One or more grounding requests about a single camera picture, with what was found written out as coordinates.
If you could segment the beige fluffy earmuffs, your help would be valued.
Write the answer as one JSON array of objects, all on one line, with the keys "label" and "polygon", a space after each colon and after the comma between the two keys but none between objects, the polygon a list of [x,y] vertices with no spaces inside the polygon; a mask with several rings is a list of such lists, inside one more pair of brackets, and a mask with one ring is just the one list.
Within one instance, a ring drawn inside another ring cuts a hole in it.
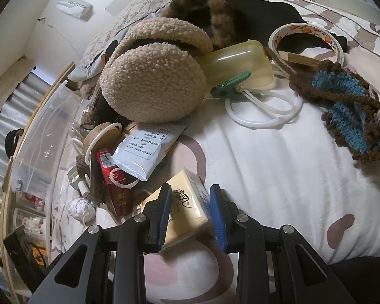
[{"label": "beige fluffy earmuffs", "polygon": [[177,18],[150,18],[121,40],[99,77],[105,101],[142,123],[174,122],[191,114],[207,91],[197,57],[213,51],[208,34]]}]

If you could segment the yellow translucent plastic case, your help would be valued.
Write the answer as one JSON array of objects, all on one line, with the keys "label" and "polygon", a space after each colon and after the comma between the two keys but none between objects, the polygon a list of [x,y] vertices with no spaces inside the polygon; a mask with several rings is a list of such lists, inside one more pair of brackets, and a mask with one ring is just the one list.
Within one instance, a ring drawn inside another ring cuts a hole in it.
[{"label": "yellow translucent plastic case", "polygon": [[251,75],[241,83],[242,88],[258,89],[270,86],[275,77],[272,65],[259,41],[238,43],[196,58],[208,85],[217,86],[249,71]]}]

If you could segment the green clothes peg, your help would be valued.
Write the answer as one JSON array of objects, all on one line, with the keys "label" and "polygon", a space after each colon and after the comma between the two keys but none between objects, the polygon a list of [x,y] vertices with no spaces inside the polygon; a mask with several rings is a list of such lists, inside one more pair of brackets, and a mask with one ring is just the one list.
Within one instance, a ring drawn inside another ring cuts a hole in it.
[{"label": "green clothes peg", "polygon": [[244,71],[231,79],[214,86],[210,94],[214,99],[240,99],[243,95],[238,89],[238,85],[251,77],[250,71]]}]

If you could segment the wooden bedside shelf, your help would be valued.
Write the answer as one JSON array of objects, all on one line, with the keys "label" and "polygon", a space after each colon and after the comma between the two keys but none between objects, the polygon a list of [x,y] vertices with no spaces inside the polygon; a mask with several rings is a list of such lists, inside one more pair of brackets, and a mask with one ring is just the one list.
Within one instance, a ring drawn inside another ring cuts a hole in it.
[{"label": "wooden bedside shelf", "polygon": [[[1,230],[0,241],[2,242],[7,237],[13,228],[13,208],[15,207],[15,196],[11,190],[11,181],[15,178],[13,175],[14,168],[22,162],[22,157],[26,154],[33,155],[35,152],[35,145],[33,140],[33,129],[38,126],[38,122],[43,118],[44,112],[50,106],[50,103],[55,99],[53,96],[57,95],[64,85],[63,81],[67,80],[67,77],[75,68],[75,63],[70,63],[63,72],[60,73],[58,78],[54,81],[53,85],[45,93],[37,107],[35,108],[32,116],[30,117],[27,125],[24,127],[24,132],[17,143],[14,155],[9,160],[9,166],[5,175],[3,190],[3,201],[1,208]],[[22,303],[23,297],[31,294],[23,280],[16,274],[15,267],[9,258],[5,246],[1,244],[2,261],[3,261],[3,273],[7,281],[7,285],[10,293],[11,303]]]}]

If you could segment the white flat board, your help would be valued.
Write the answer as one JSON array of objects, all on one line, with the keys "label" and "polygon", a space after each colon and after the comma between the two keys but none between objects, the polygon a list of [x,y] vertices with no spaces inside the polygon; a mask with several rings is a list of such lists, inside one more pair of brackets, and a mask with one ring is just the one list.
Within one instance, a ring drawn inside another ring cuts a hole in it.
[{"label": "white flat board", "polygon": [[345,12],[354,14],[361,18],[365,16],[374,16],[377,14],[378,9],[374,8],[363,0],[329,0],[332,8],[343,10]]}]

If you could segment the grey curtain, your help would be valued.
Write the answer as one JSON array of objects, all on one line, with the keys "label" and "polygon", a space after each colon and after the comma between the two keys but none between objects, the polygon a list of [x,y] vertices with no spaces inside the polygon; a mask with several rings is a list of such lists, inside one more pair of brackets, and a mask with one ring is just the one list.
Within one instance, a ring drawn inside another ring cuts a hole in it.
[{"label": "grey curtain", "polygon": [[4,103],[0,111],[0,178],[9,164],[5,152],[5,138],[12,130],[24,128],[41,99],[50,89],[50,84],[34,73],[21,81]]}]

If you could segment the yellow tissue packet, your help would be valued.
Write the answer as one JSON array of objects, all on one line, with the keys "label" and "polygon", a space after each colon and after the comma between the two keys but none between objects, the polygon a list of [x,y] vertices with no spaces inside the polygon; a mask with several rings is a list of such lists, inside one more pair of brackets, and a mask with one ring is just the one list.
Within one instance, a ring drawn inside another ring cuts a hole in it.
[{"label": "yellow tissue packet", "polygon": [[162,252],[212,228],[210,196],[200,177],[184,168],[167,183],[172,188],[172,206]]}]

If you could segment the wooden block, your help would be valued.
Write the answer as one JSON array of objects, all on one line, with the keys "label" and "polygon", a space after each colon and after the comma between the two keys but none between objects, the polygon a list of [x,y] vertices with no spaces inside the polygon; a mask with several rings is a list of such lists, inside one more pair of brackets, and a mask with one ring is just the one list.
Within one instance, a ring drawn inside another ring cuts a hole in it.
[{"label": "wooden block", "polygon": [[299,65],[310,70],[317,70],[322,61],[315,58],[303,56],[298,53],[291,53],[289,51],[278,51],[280,58],[292,66]]}]

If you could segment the white foil pouch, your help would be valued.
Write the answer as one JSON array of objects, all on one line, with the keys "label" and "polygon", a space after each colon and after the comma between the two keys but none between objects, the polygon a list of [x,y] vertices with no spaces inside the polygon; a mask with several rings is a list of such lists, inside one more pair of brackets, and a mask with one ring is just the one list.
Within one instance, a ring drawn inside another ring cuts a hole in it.
[{"label": "white foil pouch", "polygon": [[187,127],[186,122],[139,124],[136,130],[118,145],[111,161],[134,178],[142,182],[148,181],[156,166],[165,158]]}]

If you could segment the blue brown crochet piece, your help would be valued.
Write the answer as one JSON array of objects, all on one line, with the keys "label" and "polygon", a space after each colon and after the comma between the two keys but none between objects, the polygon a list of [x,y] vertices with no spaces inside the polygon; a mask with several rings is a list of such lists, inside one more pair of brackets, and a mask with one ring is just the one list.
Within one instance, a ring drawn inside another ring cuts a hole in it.
[{"label": "blue brown crochet piece", "polygon": [[321,119],[335,142],[349,149],[353,160],[380,163],[380,100],[363,77],[325,60],[315,75],[307,78],[294,72],[269,47],[265,52],[287,74],[295,93],[327,107]]}]

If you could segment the wall tissue pack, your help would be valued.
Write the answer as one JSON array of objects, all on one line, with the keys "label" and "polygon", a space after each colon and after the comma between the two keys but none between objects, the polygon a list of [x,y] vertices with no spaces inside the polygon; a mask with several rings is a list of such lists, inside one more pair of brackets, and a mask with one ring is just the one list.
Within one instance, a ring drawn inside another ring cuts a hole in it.
[{"label": "wall tissue pack", "polygon": [[58,0],[56,8],[74,18],[83,18],[92,9],[92,5],[83,0]]}]

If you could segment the red cigarette box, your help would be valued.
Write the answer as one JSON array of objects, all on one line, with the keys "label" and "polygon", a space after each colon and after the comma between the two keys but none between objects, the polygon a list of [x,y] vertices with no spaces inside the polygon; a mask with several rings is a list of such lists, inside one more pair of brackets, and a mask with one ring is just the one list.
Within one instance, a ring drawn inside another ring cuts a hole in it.
[{"label": "red cigarette box", "polygon": [[105,181],[108,197],[106,204],[115,218],[121,219],[132,212],[133,198],[128,188],[122,185],[128,184],[128,179],[124,172],[111,162],[111,154],[107,148],[102,148],[97,152],[103,180]]}]

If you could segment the grey quilt blanket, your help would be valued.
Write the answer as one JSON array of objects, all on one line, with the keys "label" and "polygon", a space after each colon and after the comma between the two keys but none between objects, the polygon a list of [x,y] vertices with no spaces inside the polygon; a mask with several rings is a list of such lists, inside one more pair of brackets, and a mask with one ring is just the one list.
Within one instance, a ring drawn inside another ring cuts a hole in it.
[{"label": "grey quilt blanket", "polygon": [[84,82],[101,73],[101,56],[111,42],[121,41],[131,27],[147,19],[157,17],[172,0],[133,0],[111,23],[98,32],[89,42],[82,59],[68,79]]}]

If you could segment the clear plastic storage bin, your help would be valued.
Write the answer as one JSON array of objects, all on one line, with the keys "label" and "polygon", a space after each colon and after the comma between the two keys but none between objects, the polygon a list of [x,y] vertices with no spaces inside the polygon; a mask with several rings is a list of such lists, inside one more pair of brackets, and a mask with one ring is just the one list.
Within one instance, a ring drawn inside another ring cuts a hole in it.
[{"label": "clear plastic storage bin", "polygon": [[77,224],[68,217],[69,204],[89,193],[88,178],[80,177],[76,168],[85,137],[79,126],[84,104],[66,82],[62,84],[33,129],[35,152],[22,157],[11,181],[13,228],[24,226],[41,265],[66,250],[63,228]]}]

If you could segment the white paper ball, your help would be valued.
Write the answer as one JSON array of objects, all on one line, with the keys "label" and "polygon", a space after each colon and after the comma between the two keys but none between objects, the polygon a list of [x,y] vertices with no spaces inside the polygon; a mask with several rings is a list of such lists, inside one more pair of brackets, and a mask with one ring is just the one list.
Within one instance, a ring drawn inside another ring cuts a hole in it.
[{"label": "white paper ball", "polygon": [[68,214],[83,225],[91,222],[96,216],[96,209],[85,198],[76,198],[70,202]]}]

